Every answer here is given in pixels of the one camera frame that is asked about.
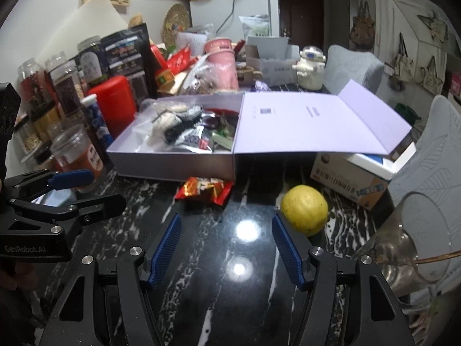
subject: chair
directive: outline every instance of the chair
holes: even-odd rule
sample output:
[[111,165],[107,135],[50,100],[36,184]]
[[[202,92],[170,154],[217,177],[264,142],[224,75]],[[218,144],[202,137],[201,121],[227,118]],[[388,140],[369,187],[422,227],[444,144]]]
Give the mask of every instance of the chair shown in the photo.
[[370,52],[354,52],[338,45],[328,49],[323,79],[324,86],[337,95],[349,82],[355,80],[367,90],[376,93],[384,73],[384,64]]
[[[415,155],[389,184],[394,205],[410,192],[421,192],[440,208],[448,224],[451,251],[461,249],[461,116],[444,96],[430,106],[426,128],[416,143]],[[429,243],[437,243],[428,236]],[[461,282],[461,258],[450,260],[436,292]]]

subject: refrigerator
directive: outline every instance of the refrigerator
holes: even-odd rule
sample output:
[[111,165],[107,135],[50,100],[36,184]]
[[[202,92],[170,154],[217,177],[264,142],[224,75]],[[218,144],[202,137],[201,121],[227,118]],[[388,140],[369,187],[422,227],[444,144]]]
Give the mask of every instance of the refrigerator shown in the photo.
[[[217,30],[232,12],[234,0],[195,0],[190,2],[192,25],[201,26],[208,23]],[[278,0],[235,0],[234,13],[216,36],[230,38],[236,43],[243,39],[243,30],[239,16],[269,16],[270,35],[280,36]]]

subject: pink cup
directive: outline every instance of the pink cup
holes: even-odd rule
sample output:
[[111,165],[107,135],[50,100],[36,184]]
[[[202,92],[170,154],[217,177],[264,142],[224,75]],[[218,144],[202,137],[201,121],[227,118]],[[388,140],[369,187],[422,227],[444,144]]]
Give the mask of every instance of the pink cup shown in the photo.
[[232,42],[229,38],[214,38],[205,43],[205,53],[216,52],[221,49],[232,49]]
[[208,55],[208,62],[216,64],[216,84],[222,90],[238,91],[237,69],[234,51],[221,49]]

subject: cup handle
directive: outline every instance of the cup handle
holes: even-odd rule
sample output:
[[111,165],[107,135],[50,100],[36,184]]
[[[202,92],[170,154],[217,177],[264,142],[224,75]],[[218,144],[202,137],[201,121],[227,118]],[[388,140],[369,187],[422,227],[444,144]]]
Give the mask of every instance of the cup handle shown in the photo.
[[262,73],[260,71],[254,71],[253,72],[253,79],[262,80]]

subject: kitchen counter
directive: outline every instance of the kitchen counter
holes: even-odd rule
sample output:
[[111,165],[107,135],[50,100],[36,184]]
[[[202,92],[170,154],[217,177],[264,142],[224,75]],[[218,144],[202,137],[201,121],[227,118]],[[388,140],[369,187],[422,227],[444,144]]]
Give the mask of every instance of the kitchen counter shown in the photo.
[[[142,246],[170,212],[178,211],[183,222],[180,242],[163,284],[149,295],[165,343],[288,345],[307,294],[291,284],[271,234],[271,219],[283,194],[301,183],[324,194],[329,221],[311,242],[336,255],[351,255],[375,231],[369,212],[309,178],[314,156],[243,156],[223,208],[175,203],[178,183],[122,178],[111,170],[96,192],[123,194],[125,212],[87,226],[75,241],[70,262],[41,267],[37,293],[53,300],[83,256],[113,258]],[[338,286],[328,345],[338,340],[343,293]],[[116,339],[123,341],[119,315],[113,323]]]

